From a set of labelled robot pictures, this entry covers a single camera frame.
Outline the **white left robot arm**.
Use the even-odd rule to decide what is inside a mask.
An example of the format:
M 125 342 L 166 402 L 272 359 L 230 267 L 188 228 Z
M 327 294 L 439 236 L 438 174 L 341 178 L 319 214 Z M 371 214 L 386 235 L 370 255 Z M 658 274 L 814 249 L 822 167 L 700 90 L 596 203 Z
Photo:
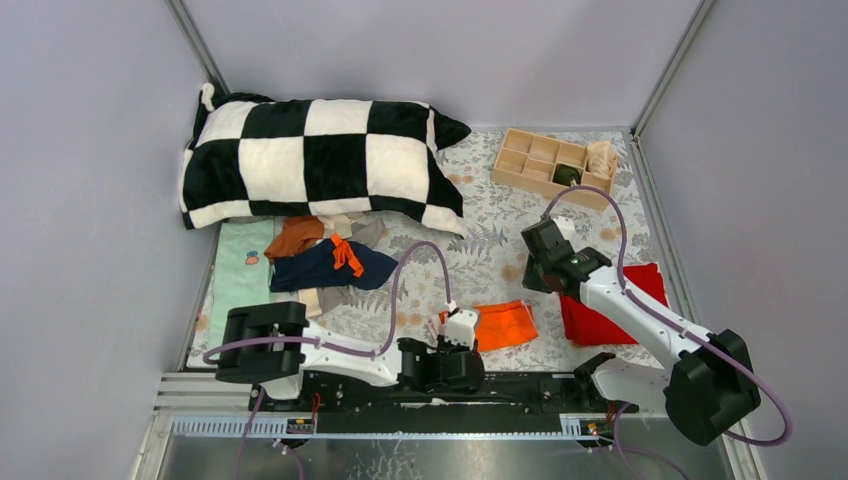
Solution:
M 215 366 L 217 380 L 262 387 L 288 411 L 309 401 L 306 377 L 313 372 L 383 390 L 467 395 L 485 376 L 478 324 L 478 310 L 450 301 L 435 346 L 409 337 L 378 344 L 308 320 L 300 302 L 269 303 L 231 310 L 222 345 L 203 360 Z

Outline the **orange underwear white trim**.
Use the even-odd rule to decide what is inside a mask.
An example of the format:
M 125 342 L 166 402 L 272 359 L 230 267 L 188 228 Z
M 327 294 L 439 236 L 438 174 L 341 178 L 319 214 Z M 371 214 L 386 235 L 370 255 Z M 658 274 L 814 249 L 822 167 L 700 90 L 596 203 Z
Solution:
M 519 346 L 538 336 L 532 307 L 524 301 L 472 307 L 458 307 L 455 302 L 450 302 L 448 307 L 448 310 L 440 312 L 428 325 L 436 340 L 439 335 L 443 335 L 446 314 L 459 308 L 473 308 L 479 312 L 480 320 L 476 329 L 479 352 Z

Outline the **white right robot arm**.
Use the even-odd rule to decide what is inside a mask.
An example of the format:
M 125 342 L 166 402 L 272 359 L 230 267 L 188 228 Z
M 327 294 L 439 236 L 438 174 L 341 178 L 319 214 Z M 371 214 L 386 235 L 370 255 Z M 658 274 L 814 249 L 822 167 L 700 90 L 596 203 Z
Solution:
M 583 410 L 629 402 L 665 414 L 684 437 L 706 446 L 760 406 L 760 390 L 747 375 L 750 355 L 739 335 L 714 334 L 676 316 L 627 283 L 597 250 L 575 250 L 550 218 L 522 230 L 521 237 L 529 253 L 526 288 L 558 293 L 601 314 L 659 363 L 639 365 L 610 353 L 584 362 L 574 371 L 573 386 Z

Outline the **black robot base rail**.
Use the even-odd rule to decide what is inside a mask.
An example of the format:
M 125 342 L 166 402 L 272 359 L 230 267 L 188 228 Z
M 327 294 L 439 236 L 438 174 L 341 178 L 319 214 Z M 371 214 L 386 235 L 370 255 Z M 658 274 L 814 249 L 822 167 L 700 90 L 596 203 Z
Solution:
M 516 426 L 520 418 L 587 415 L 605 421 L 623 407 L 600 396 L 582 372 L 489 372 L 478 392 L 420 393 L 379 388 L 329 373 L 306 374 L 293 400 L 267 393 L 262 412 L 304 412 L 345 423 L 403 426 Z

